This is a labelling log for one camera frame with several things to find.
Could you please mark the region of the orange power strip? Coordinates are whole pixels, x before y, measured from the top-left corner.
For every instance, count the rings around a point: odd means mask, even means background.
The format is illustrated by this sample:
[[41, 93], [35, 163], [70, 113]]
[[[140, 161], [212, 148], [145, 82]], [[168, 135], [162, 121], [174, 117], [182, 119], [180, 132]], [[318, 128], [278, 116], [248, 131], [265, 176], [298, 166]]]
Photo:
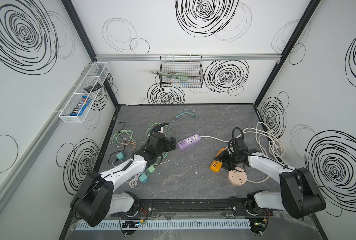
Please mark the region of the orange power strip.
[[225, 148], [222, 148], [217, 153], [216, 157], [214, 158], [213, 162], [210, 165], [210, 170], [214, 173], [218, 173], [222, 166], [225, 157], [227, 156], [228, 151]]

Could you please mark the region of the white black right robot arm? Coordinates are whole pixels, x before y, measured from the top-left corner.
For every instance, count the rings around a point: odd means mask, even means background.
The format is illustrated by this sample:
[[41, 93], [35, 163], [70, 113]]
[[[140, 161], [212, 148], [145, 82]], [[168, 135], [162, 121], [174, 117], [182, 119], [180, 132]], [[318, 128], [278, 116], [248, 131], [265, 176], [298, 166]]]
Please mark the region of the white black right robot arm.
[[249, 149], [243, 138], [229, 141], [221, 149], [215, 161], [223, 168], [236, 171], [238, 164], [259, 170], [280, 185], [280, 191], [257, 191], [248, 194], [246, 209], [251, 215], [263, 210], [285, 211], [291, 217], [300, 219], [323, 211], [327, 204], [312, 173], [306, 168], [294, 168], [265, 156], [257, 149]]

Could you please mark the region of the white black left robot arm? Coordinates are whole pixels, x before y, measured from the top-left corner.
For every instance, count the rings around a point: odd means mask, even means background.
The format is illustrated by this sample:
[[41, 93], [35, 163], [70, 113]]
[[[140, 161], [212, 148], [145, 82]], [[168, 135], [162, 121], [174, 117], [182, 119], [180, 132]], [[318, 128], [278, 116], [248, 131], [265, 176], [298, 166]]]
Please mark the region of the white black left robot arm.
[[102, 173], [89, 173], [70, 204], [71, 210], [91, 227], [113, 214], [136, 215], [139, 198], [129, 191], [121, 194], [114, 192], [130, 178], [152, 166], [157, 158], [163, 157], [163, 153], [176, 150], [176, 147], [176, 138], [167, 138], [160, 132], [152, 133], [138, 151], [131, 153], [129, 160]]

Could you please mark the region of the purple power strip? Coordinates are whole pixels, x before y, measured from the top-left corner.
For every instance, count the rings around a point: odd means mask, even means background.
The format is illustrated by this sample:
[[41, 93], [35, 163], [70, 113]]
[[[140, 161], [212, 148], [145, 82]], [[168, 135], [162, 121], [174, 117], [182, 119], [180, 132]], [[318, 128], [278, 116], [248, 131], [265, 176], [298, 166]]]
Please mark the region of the purple power strip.
[[201, 136], [198, 134], [195, 134], [193, 136], [190, 136], [184, 140], [181, 140], [177, 142], [178, 148], [183, 151], [201, 141]]

